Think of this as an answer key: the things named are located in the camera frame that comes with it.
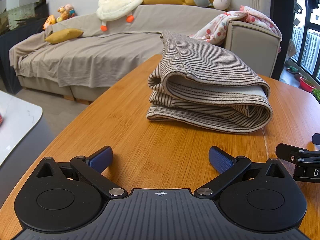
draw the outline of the fish tank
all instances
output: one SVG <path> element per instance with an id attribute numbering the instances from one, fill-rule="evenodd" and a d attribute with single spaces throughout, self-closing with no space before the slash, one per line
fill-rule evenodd
<path id="1" fill-rule="evenodd" d="M 0 0 L 0 9 L 0 35 L 49 15 L 46 0 Z"/>

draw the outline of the pink patterned blanket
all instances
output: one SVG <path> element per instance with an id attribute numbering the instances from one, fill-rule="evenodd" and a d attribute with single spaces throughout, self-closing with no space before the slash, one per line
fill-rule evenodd
<path id="1" fill-rule="evenodd" d="M 277 34 L 282 41 L 282 34 L 276 24 L 263 13 L 250 8 L 241 6 L 240 11 L 229 11 L 215 17 L 211 22 L 199 30 L 196 34 L 190 35 L 190 38 L 207 41 L 211 44 L 220 45 L 226 37 L 228 24 L 231 21 L 244 21 L 250 24 L 260 26 L 272 33 Z"/>

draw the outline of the marble surface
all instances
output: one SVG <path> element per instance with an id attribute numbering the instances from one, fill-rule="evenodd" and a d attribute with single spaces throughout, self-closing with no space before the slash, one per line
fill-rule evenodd
<path id="1" fill-rule="evenodd" d="M 42 108 L 0 91 L 0 165 L 37 124 Z"/>

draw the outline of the sofa base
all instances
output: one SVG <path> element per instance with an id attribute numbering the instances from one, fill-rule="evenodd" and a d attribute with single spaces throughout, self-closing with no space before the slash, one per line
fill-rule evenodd
<path id="1" fill-rule="evenodd" d="M 85 86 L 59 87 L 58 83 L 38 77 L 18 76 L 20 85 L 24 88 L 32 88 L 54 94 L 63 95 L 66 99 L 80 99 L 78 102 L 94 101 L 102 95 L 109 87 L 89 88 Z"/>

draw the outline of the yellow plush toy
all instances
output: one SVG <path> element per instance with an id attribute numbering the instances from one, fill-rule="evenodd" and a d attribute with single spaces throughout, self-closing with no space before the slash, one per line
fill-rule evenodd
<path id="1" fill-rule="evenodd" d="M 55 24 L 55 23 L 56 23 L 56 19 L 54 18 L 53 15 L 50 15 L 43 25 L 43 30 L 45 30 L 49 25 Z"/>
<path id="2" fill-rule="evenodd" d="M 59 7 L 58 12 L 60 17 L 57 18 L 57 22 L 62 22 L 70 17 L 69 12 L 64 8 L 64 6 Z"/>

